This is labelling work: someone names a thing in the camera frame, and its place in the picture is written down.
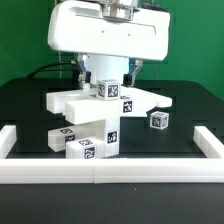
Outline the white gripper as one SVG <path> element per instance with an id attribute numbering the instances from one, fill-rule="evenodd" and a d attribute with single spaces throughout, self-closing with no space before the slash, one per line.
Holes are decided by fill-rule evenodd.
<path id="1" fill-rule="evenodd" d="M 102 15 L 98 3 L 67 0 L 52 11 L 48 44 L 57 51 L 77 52 L 79 84 L 90 83 L 87 56 L 82 53 L 136 58 L 123 75 L 123 85 L 135 85 L 143 61 L 163 60 L 168 52 L 170 14 L 139 9 L 132 21 L 112 21 Z"/>

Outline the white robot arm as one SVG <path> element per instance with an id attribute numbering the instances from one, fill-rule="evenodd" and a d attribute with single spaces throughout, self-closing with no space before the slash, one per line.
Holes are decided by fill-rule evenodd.
<path id="1" fill-rule="evenodd" d="M 168 52 L 170 14 L 137 4 L 138 0 L 63 0 L 52 11 L 48 44 L 84 60 L 92 84 L 121 81 L 131 59 L 161 61 Z"/>

